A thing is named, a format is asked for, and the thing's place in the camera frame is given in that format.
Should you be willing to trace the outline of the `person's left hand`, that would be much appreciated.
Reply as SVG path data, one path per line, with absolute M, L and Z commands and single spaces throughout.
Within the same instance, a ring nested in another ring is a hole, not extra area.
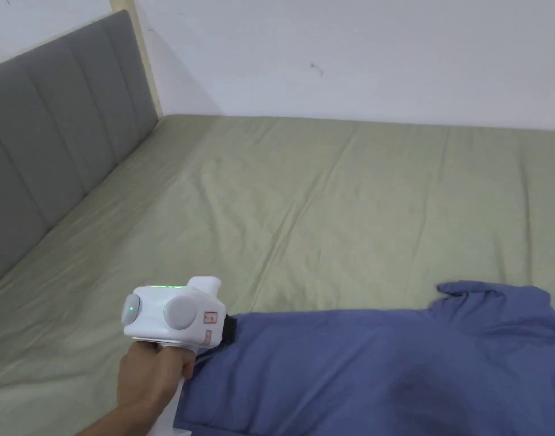
M 181 380 L 192 377 L 195 360 L 191 350 L 134 342 L 119 362 L 118 407 L 161 413 L 177 393 Z

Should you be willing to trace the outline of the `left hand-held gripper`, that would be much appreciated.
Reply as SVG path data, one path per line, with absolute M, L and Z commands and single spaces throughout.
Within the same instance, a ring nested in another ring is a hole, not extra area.
M 141 286 L 125 301 L 123 333 L 135 341 L 158 347 L 177 347 L 196 355 L 232 344 L 237 319 L 227 314 L 218 298 L 221 286 L 214 276 L 195 276 L 185 286 Z

